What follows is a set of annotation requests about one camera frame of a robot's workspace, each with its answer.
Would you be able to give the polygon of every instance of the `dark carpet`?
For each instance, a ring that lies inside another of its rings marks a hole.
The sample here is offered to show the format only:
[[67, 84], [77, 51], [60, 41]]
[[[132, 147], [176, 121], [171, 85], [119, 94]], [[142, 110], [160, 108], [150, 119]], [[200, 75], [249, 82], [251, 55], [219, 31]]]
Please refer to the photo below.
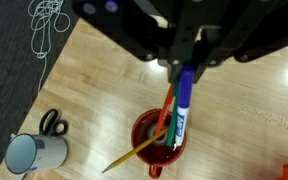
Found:
[[[37, 59], [30, 47], [32, 18], [27, 13], [30, 2], [0, 0], [0, 163], [11, 133], [18, 132], [37, 97], [44, 67], [44, 61]], [[44, 80], [78, 20], [71, 9], [71, 0], [64, 0], [62, 12], [69, 15], [71, 27], [65, 33], [52, 31], [52, 50]], [[66, 19], [59, 18], [58, 25], [65, 27]]]

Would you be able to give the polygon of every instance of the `yellow pencil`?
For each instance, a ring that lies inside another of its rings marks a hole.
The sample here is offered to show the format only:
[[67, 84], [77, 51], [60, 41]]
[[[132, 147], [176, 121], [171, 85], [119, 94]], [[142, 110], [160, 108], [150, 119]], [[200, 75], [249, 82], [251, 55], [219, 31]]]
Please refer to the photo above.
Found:
[[126, 159], [128, 159], [129, 157], [131, 157], [132, 155], [134, 155], [135, 153], [139, 152], [140, 150], [142, 150], [143, 148], [145, 148], [146, 146], [151, 144], [153, 141], [155, 141], [156, 139], [161, 137], [163, 134], [165, 134], [167, 132], [167, 130], [168, 130], [168, 127], [163, 129], [158, 135], [155, 135], [155, 136], [151, 137], [150, 139], [146, 140], [145, 142], [143, 142], [142, 144], [138, 145], [132, 151], [126, 153], [124, 156], [122, 156], [118, 160], [114, 161], [102, 173], [105, 173], [106, 171], [117, 167], [119, 164], [124, 162]]

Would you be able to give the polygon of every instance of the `red cup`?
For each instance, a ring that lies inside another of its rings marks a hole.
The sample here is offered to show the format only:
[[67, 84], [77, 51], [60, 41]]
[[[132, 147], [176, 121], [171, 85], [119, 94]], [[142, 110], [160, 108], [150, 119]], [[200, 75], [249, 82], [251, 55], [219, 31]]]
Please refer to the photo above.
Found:
[[[152, 109], [142, 114], [134, 123], [132, 130], [132, 146], [133, 148], [149, 139], [155, 133], [156, 123], [158, 121], [161, 109]], [[165, 125], [169, 125], [171, 121], [171, 112], [168, 112]], [[149, 175], [152, 178], [158, 178], [161, 175], [163, 166], [167, 166], [176, 161], [182, 154], [186, 144], [186, 134], [182, 146], [174, 149], [174, 146], [166, 146], [167, 134], [163, 135], [136, 155], [146, 164], [150, 166]]]

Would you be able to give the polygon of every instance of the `mug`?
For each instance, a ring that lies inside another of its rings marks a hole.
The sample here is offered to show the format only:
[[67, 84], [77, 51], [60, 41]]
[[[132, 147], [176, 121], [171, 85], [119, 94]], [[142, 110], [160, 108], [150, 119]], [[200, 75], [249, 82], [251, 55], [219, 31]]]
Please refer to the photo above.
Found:
[[67, 155], [61, 137], [20, 134], [12, 139], [5, 156], [8, 170], [14, 174], [59, 167]]
[[[161, 109], [152, 109], [136, 120], [133, 125], [131, 138], [133, 148], [154, 136], [160, 112]], [[171, 116], [171, 112], [168, 112], [165, 118], [165, 125], [170, 124]], [[184, 135], [182, 146], [178, 146], [175, 149], [172, 146], [166, 146], [166, 140], [167, 133], [136, 153], [143, 162], [150, 166], [149, 175], [152, 178], [158, 178], [161, 175], [163, 166], [173, 163], [181, 156], [186, 144], [186, 134]]]

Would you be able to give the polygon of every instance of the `cup rim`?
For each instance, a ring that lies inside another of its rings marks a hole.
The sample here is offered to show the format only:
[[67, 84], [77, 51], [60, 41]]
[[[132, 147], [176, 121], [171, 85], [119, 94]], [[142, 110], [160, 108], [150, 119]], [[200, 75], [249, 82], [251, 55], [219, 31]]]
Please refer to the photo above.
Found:
[[[146, 116], [150, 115], [150, 114], [153, 114], [155, 112], [159, 112], [161, 111], [161, 109], [159, 108], [156, 108], [156, 109], [151, 109], [151, 110], [148, 110], [146, 112], [144, 112], [143, 114], [141, 114], [137, 120], [134, 122], [133, 124], [133, 128], [132, 128], [132, 136], [131, 136], [131, 142], [132, 142], [132, 147], [134, 148], [134, 132], [135, 132], [135, 128], [137, 127], [137, 125], [141, 122], [141, 120], [143, 118], [145, 118]], [[170, 162], [164, 162], [164, 163], [154, 163], [154, 164], [151, 164], [149, 163], [145, 158], [143, 158], [139, 153], [136, 153], [136, 156], [138, 158], [140, 158], [143, 162], [145, 162], [146, 164], [150, 165], [150, 166], [159, 166], [159, 167], [163, 167], [163, 166], [167, 166], [173, 162], [175, 162], [183, 153], [184, 149], [185, 149], [185, 145], [186, 145], [186, 132], [184, 133], [184, 140], [183, 140], [183, 143], [181, 145], [181, 149], [180, 149], [180, 152], [178, 153], [177, 156], [175, 156], [172, 161]]]
[[[7, 164], [7, 158], [6, 158], [7, 152], [8, 152], [8, 150], [9, 150], [10, 145], [11, 145], [12, 142], [14, 141], [14, 139], [16, 139], [16, 138], [18, 138], [18, 137], [20, 137], [20, 136], [24, 136], [24, 135], [25, 135], [25, 136], [29, 136], [29, 137], [32, 138], [32, 140], [34, 141], [34, 145], [35, 145], [34, 158], [33, 158], [32, 162], [31, 162], [30, 166], [28, 166], [28, 168], [25, 169], [23, 172], [14, 172], [14, 171], [12, 171], [12, 170], [9, 168], [9, 166], [8, 166], [8, 164]], [[27, 172], [27, 171], [32, 167], [32, 165], [33, 165], [34, 162], [35, 162], [36, 155], [37, 155], [37, 146], [36, 146], [34, 137], [33, 137], [32, 135], [30, 135], [30, 134], [27, 134], [27, 133], [19, 134], [19, 135], [15, 136], [15, 137], [11, 140], [11, 142], [9, 143], [9, 145], [8, 145], [8, 147], [7, 147], [7, 149], [6, 149], [6, 153], [5, 153], [5, 164], [6, 164], [6, 167], [7, 167], [7, 169], [8, 169], [11, 173], [13, 173], [13, 174], [23, 174], [23, 173]]]

